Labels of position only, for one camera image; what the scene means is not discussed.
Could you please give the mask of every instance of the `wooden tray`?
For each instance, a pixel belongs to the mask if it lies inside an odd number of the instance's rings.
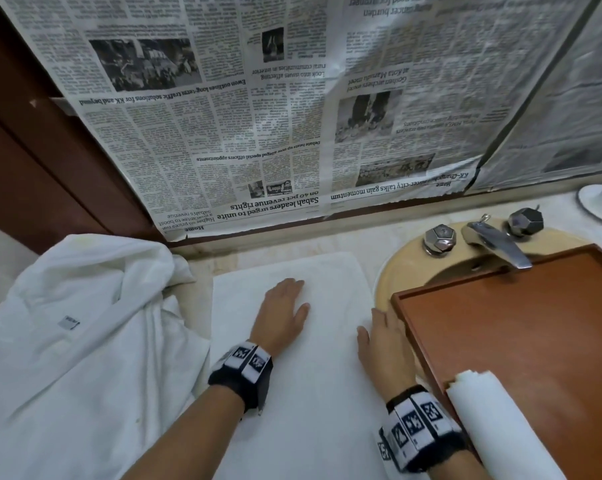
[[[398,292],[392,306],[451,411],[456,374],[492,371],[569,480],[602,479],[602,250],[533,262]]]

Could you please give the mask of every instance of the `sink basin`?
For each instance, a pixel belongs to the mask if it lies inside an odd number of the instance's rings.
[[[375,306],[387,311],[393,293],[439,284],[480,271],[506,266],[505,261],[485,248],[471,246],[463,240],[461,229],[466,224],[467,222],[457,222],[450,225],[457,233],[457,241],[454,249],[444,258],[434,258],[423,250],[422,235],[396,251],[387,260],[376,280]],[[489,224],[500,228],[503,219],[493,217]],[[517,244],[530,259],[534,259],[534,257],[584,246],[590,242],[570,233],[546,227],[528,241]]]
[[[540,254],[528,254],[527,257],[531,261],[534,258],[541,256]],[[436,285],[439,283],[443,283],[450,280],[455,280],[457,278],[462,278],[463,276],[468,276],[473,273],[478,273],[480,271],[493,271],[494,269],[498,269],[500,267],[509,267],[511,266],[495,255],[485,255],[479,256],[472,259],[467,259],[465,261],[458,262],[449,267],[446,267],[443,271],[435,274],[432,279],[430,279],[426,285]]]

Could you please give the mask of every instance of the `faucet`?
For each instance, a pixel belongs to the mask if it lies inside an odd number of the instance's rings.
[[[468,222],[463,226],[461,235],[465,242],[487,248],[517,269],[532,267],[528,257],[510,236],[487,223],[489,217],[485,214],[480,221]]]

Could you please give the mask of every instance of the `forearm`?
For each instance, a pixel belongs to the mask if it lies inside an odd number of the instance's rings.
[[[469,451],[454,453],[449,460],[427,471],[431,480],[491,480],[488,472]]]
[[[244,407],[243,400],[231,389],[209,387],[122,480],[211,479]]]

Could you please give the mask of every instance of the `newspaper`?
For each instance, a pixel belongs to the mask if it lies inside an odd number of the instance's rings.
[[[472,192],[602,171],[602,0]]]
[[[0,0],[168,240],[461,192],[589,0]]]

